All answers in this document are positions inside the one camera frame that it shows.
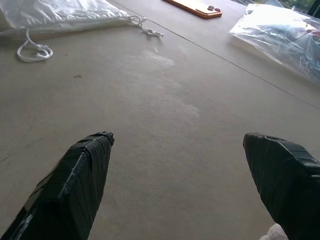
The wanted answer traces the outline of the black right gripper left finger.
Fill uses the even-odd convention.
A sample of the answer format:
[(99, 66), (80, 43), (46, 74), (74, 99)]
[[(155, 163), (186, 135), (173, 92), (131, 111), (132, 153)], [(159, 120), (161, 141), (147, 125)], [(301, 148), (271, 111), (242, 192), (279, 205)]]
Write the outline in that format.
[(102, 131), (72, 145), (33, 190), (3, 240), (86, 240), (106, 184), (114, 135)]

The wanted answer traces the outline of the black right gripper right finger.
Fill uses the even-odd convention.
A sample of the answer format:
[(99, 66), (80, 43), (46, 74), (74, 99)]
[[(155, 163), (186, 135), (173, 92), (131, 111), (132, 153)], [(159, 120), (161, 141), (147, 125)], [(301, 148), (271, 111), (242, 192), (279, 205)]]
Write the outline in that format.
[(260, 199), (290, 240), (320, 238), (320, 162), (303, 146), (249, 132), (243, 148)]

